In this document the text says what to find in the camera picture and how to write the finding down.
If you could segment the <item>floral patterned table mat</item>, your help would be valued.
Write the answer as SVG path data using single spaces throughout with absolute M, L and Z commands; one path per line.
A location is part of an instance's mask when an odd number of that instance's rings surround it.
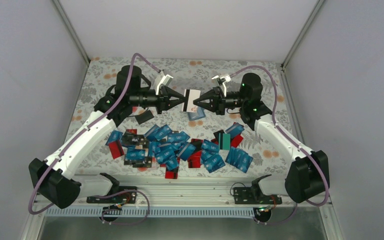
M 68 135 L 73 135 L 87 120 L 93 111 L 94 105 L 103 97 L 109 87 L 116 83 L 117 72 L 123 66 L 130 64 L 128 57 L 97 57 L 94 58 L 86 72 L 75 111 L 69 126 Z M 259 75 L 262 80 L 262 101 L 270 108 L 275 108 L 277 122 L 288 131 L 292 130 L 291 119 L 288 113 L 286 95 L 282 89 L 277 65 L 273 62 L 250 61 L 224 61 L 224 60 L 190 60 L 152 58 L 150 62 L 155 68 L 170 72 L 173 76 L 169 87 L 179 93 L 185 89 L 196 89 L 205 93 L 212 89 L 216 83 L 216 75 L 233 74 L 231 82 L 227 84 L 229 91 L 239 89 L 246 67 L 252 66 L 252 72 Z M 180 106 L 138 124 L 134 117 L 123 121 L 118 130 L 135 129 L 144 134 L 154 125 L 169 125 L 173 131 L 185 132 L 193 139 L 212 140 L 214 132 L 226 130 L 233 123 L 240 123 L 241 117 L 236 110 L 224 115 L 216 115 L 206 111 L 205 117 L 198 120 L 189 120 L 188 115 L 182 112 Z M 286 175 L 289 166 L 281 153 L 274 148 L 267 138 L 257 135 L 248 126 L 242 132 L 242 141 L 239 148 L 252 157 L 252 163 L 247 172 L 242 172 L 231 165 L 226 165 L 214 172 L 208 172 L 205 167 L 191 168 L 186 161 L 181 161 L 178 170 L 178 179 L 186 178 L 249 178 L 254 179 L 266 174 Z M 104 140 L 87 155 L 76 170 L 77 175 L 96 175 L 107 173 L 113 177 L 120 176 L 147 176 L 163 179 L 166 168 L 154 163 L 151 167 L 141 168 L 125 165 L 124 158 L 113 158 L 109 147 Z

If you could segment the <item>red card front centre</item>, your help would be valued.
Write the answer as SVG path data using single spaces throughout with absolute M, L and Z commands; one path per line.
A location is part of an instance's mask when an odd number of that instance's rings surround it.
M 174 168 L 172 170 L 166 169 L 164 178 L 165 179 L 177 179 L 178 178 L 178 172 L 179 172 L 178 167 Z

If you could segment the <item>red card left side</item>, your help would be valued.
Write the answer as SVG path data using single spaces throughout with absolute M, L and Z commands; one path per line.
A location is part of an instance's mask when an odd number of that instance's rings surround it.
M 115 160 L 125 155 L 121 142 L 119 140 L 112 141 L 107 145 L 109 147 L 112 158 Z

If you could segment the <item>black visa card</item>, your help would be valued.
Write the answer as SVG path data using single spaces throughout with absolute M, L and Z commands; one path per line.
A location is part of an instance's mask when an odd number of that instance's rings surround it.
M 121 145 L 126 148 L 135 148 L 141 146 L 143 149 L 149 148 L 149 140 L 142 134 L 134 134 L 131 132 L 125 132 L 121 139 Z

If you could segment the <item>teal black stripe card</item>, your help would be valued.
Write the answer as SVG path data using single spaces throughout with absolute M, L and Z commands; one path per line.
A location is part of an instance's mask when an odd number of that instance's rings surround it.
M 231 148 L 231 135 L 229 133 L 220 132 L 217 142 L 220 150 L 228 151 Z

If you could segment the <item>red card right side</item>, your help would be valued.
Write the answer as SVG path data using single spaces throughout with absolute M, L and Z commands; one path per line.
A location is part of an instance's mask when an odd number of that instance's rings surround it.
M 243 141 L 243 137 L 241 134 L 238 134 L 236 135 L 235 137 L 233 137 L 231 140 L 230 140 L 230 146 L 233 147 L 233 148 L 237 148 L 241 142 Z

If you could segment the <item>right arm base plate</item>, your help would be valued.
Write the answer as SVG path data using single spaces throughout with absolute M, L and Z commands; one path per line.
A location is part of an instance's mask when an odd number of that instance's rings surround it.
M 277 195 L 264 195 L 260 190 L 253 191 L 250 187 L 237 186 L 232 189 L 236 205 L 280 205 L 283 203 Z

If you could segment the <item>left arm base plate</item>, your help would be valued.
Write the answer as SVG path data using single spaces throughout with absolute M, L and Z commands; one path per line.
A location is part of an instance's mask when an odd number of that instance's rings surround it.
M 86 202 L 88 204 L 135 204 L 136 203 L 136 192 L 126 192 L 121 194 L 120 192 L 124 192 L 127 190 L 137 190 L 136 186 L 119 186 L 118 189 L 112 189 L 109 191 L 107 196 L 114 195 L 109 198 L 100 198 L 95 196 L 90 196 L 86 198 Z

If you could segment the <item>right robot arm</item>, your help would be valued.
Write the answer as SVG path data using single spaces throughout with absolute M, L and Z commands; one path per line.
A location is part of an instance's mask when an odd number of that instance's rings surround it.
M 242 121 L 267 140 L 289 166 L 286 176 L 268 174 L 257 178 L 251 186 L 252 200 L 262 204 L 270 195 L 283 195 L 302 203 L 324 193 L 324 200 L 320 202 L 324 205 L 329 198 L 328 157 L 322 150 L 314 151 L 304 145 L 276 120 L 275 112 L 261 100 L 261 78 L 255 73 L 244 74 L 238 91 L 227 91 L 229 75 L 214 79 L 219 85 L 193 103 L 217 115 L 238 108 Z

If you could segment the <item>blue leather card holder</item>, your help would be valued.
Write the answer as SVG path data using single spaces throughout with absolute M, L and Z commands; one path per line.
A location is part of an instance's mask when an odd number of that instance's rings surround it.
M 187 112 L 189 121 L 197 121 L 206 117 L 204 109 L 197 107 L 195 112 Z

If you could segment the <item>blue cards right stack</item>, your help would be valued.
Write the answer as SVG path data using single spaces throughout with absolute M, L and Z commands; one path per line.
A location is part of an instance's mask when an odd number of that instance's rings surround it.
M 253 161 L 253 157 L 240 148 L 231 147 L 225 162 L 234 166 L 243 173 L 247 173 Z

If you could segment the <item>aluminium rail frame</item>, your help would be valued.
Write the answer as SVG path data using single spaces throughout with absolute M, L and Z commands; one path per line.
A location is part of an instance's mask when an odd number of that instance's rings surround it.
M 115 175 L 75 175 L 71 179 L 59 173 L 51 174 L 44 180 L 38 193 L 54 205 L 65 209 L 78 199 L 87 197 L 111 198 L 110 190 L 119 186 L 136 186 L 137 190 L 126 190 L 120 194 L 136 192 L 134 204 L 146 205 L 146 198 L 152 206 L 216 207 L 236 205 L 232 186 L 235 183 L 251 183 L 262 180 L 268 184 L 258 188 L 264 195 L 287 196 L 284 179 L 280 175 L 266 174 L 257 177 L 180 177 L 166 179 L 160 176 Z

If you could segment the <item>blue card far left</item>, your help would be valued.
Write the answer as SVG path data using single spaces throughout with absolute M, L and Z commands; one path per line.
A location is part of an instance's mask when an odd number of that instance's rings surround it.
M 110 133 L 105 145 L 108 146 L 110 143 L 119 142 L 121 140 L 122 136 L 123 136 L 123 132 L 118 131 L 118 130 L 113 130 Z

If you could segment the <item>red card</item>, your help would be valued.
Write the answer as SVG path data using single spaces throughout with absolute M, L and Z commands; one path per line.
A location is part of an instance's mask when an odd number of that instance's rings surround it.
M 178 172 L 179 172 L 178 167 L 174 168 L 172 170 L 166 169 L 164 178 L 165 179 L 177 179 L 178 178 Z
M 241 142 L 243 141 L 243 137 L 241 134 L 238 134 L 236 135 L 235 137 L 233 137 L 231 140 L 230 140 L 230 146 L 233 147 L 233 148 L 237 148 Z
M 112 141 L 107 145 L 109 147 L 112 158 L 115 160 L 125 155 L 121 142 L 119 140 Z

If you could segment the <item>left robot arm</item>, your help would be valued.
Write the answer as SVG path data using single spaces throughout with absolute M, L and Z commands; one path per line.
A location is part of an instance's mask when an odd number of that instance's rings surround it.
M 154 85 L 141 68 L 125 65 L 112 85 L 93 107 L 84 124 L 64 145 L 46 159 L 35 158 L 28 166 L 36 193 L 64 209 L 79 198 L 100 196 L 111 203 L 119 197 L 119 181 L 107 173 L 76 176 L 80 163 L 107 135 L 128 118 L 133 107 L 154 107 L 158 114 L 184 102 L 185 97 L 168 87 L 172 74 L 158 71 Z M 148 83 L 142 87 L 141 82 Z

